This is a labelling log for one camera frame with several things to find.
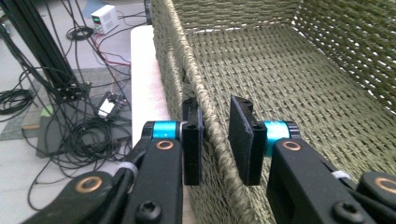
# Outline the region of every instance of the blue band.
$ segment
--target blue band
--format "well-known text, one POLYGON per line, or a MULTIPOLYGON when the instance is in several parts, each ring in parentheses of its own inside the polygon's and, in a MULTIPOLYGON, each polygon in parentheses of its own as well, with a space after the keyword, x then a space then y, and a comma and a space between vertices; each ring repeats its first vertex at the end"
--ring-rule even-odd
POLYGON ((290 138, 289 127, 284 121, 266 120, 263 122, 267 127, 267 149, 265 157, 271 157, 274 143, 281 138, 290 138))
POLYGON ((173 120, 155 121, 152 138, 176 139, 177 123, 173 120))

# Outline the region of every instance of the blue tape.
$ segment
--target blue tape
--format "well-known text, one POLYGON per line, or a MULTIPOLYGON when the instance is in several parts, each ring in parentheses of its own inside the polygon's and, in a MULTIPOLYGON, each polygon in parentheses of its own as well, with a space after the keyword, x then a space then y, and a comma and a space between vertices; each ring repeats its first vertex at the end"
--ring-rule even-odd
POLYGON ((271 157, 274 143, 281 138, 290 138, 288 125, 284 121, 266 120, 263 122, 267 127, 267 149, 265 157, 271 157))
POLYGON ((155 121, 152 138, 176 139, 177 123, 173 120, 155 121))

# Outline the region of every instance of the wicker basket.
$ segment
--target wicker basket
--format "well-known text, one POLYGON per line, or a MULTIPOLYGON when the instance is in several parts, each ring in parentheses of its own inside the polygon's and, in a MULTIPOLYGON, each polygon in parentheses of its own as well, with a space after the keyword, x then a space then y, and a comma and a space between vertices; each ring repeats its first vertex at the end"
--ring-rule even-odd
POLYGON ((354 180, 396 174, 396 4, 340 0, 158 0, 154 42, 173 119, 195 95, 205 117, 203 223, 274 222, 262 184, 245 187, 227 140, 230 95, 258 119, 294 120, 354 180))

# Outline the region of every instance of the woven basket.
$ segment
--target woven basket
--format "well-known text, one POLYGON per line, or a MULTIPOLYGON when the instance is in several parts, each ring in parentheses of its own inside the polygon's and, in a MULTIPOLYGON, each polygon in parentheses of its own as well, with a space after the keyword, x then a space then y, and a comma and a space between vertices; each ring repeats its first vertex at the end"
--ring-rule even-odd
POLYGON ((302 137, 355 181, 396 174, 393 1, 158 0, 154 43, 173 119, 196 96, 205 117, 202 223, 274 222, 262 184, 238 177, 227 140, 230 95, 257 119, 295 121, 302 137))

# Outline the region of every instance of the woven texture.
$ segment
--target woven texture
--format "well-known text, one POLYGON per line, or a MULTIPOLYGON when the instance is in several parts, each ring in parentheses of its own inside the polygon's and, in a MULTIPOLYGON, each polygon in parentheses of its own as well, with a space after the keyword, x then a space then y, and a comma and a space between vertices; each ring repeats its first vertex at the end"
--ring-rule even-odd
MULTIPOLYGON (((257 119, 295 121, 309 144, 355 180, 370 170, 396 174, 394 6, 300 2, 153 2, 157 57, 174 66, 164 63, 162 76, 177 77, 165 88, 183 91, 168 103, 195 95, 204 113, 204 184, 191 188, 202 223, 274 222, 265 196, 270 160, 260 186, 245 187, 238 177, 227 140, 231 94, 251 100, 257 119), (367 15, 379 18, 376 27, 364 26, 375 21, 367 15)), ((171 111, 174 119, 180 110, 171 111)))

